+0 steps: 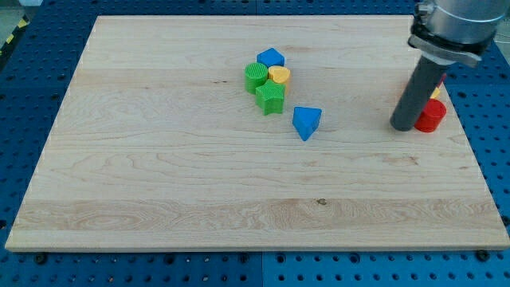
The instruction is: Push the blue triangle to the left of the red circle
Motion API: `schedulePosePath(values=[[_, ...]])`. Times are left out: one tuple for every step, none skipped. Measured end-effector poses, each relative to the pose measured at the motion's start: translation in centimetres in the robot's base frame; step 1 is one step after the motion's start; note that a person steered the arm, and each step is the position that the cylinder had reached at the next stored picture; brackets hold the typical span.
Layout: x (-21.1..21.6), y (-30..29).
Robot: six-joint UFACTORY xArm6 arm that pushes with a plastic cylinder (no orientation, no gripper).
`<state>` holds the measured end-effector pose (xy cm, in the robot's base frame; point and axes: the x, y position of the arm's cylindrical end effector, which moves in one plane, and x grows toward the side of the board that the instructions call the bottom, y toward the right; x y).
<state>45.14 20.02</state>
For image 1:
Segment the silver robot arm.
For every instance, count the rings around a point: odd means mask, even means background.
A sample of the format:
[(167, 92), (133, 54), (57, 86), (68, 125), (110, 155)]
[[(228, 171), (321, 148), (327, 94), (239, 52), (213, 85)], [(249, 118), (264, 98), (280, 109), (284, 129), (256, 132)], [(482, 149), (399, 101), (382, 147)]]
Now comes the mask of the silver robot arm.
[(439, 65), (475, 68), (508, 8), (509, 0), (417, 2), (408, 44)]

